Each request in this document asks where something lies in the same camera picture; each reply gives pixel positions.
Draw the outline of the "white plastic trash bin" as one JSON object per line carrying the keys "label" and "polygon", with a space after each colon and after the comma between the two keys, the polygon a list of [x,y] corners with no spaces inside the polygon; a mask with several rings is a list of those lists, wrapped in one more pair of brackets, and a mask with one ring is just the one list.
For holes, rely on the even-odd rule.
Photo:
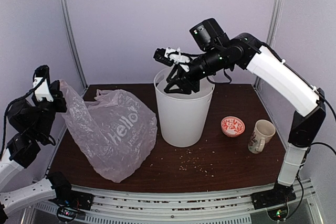
{"label": "white plastic trash bin", "polygon": [[174,147],[190,147],[202,136],[215,85],[202,79],[198,93],[167,94],[164,88],[171,70],[164,68],[154,78],[161,134]]}

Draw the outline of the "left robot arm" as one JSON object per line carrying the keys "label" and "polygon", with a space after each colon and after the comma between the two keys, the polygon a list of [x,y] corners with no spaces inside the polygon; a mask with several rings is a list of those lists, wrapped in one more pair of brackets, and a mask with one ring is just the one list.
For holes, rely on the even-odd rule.
{"label": "left robot arm", "polygon": [[[33,104],[25,98],[11,105],[7,118],[17,134],[7,143],[1,156],[1,187],[36,159],[40,146],[55,145],[50,136],[56,113],[67,111],[58,80],[48,83],[41,77],[33,81]],[[60,200],[71,205],[76,197],[71,184],[61,172],[52,173],[23,188],[1,192],[1,223],[28,206],[44,200]]]}

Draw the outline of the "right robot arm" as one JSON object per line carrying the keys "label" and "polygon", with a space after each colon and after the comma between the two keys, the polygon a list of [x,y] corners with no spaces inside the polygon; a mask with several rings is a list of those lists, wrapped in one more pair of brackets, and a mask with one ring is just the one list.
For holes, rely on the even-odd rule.
{"label": "right robot arm", "polygon": [[283,164],[271,190],[253,193],[255,208],[284,204],[296,198],[293,183],[326,116],[324,92],[292,70],[265,42],[249,33],[229,39],[218,22],[209,18],[190,29],[202,53],[157,49],[154,59],[169,67],[166,93],[191,94],[200,81],[235,66],[266,81],[294,107],[295,113]]}

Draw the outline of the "translucent pink plastic bag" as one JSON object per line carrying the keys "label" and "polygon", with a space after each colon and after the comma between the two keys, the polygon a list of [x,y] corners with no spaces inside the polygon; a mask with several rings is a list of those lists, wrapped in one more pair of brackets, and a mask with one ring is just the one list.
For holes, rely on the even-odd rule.
{"label": "translucent pink plastic bag", "polygon": [[131,176],[156,144],[156,114],[125,90],[97,90],[86,102],[64,80],[60,89],[67,129],[95,172],[114,183]]}

